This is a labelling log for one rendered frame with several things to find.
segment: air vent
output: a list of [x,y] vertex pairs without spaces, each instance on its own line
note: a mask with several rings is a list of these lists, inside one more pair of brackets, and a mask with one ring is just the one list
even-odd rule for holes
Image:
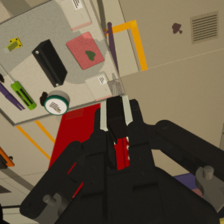
[[74,110],[66,114],[65,120],[77,118],[79,116],[83,116],[84,109]]
[[190,18],[192,44],[218,38],[218,11]]
[[4,194],[4,193],[12,193],[12,192],[0,185],[0,194]]

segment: grey screw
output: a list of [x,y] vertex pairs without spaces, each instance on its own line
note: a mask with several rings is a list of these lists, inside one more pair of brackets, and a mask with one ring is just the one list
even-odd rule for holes
[[211,166],[205,166],[203,168],[203,177],[205,180],[211,180],[214,174],[214,169]]
[[43,202],[45,202],[46,204],[48,204],[50,206],[54,206],[56,203],[56,199],[53,198],[51,195],[46,194],[43,198]]

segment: white box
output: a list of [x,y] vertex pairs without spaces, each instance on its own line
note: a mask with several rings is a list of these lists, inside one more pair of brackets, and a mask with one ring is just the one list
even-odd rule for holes
[[63,0],[60,6],[72,31],[92,24],[83,0]]
[[101,72],[86,78],[86,85],[91,91],[91,94],[93,95],[95,101],[113,96],[107,84],[108,81],[109,80],[105,72]]

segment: green tool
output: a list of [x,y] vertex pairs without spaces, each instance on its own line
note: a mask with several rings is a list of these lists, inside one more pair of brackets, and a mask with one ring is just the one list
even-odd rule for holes
[[28,107],[29,110],[33,110],[36,108],[36,104],[32,100],[32,98],[28,95],[25,89],[20,85],[19,82],[13,81],[8,72],[2,67],[0,64],[0,68],[6,74],[11,82],[11,88],[15,91],[15,93],[19,96],[19,98],[23,101],[23,103]]

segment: teal lid rim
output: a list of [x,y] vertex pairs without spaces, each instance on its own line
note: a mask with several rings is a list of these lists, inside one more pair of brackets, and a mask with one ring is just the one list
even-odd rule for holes
[[64,97],[61,97],[60,95],[51,95],[51,96],[47,97],[46,100],[45,100],[45,102],[44,102],[44,108],[45,108],[45,110],[46,110],[49,114],[52,114],[51,112],[49,112],[49,111],[46,109],[46,102],[47,102],[49,99],[59,99],[59,100],[63,101],[63,102],[66,104],[66,106],[67,106],[67,110],[66,110],[63,114],[65,114],[65,113],[68,112],[68,101],[67,101],[67,99],[65,99]]

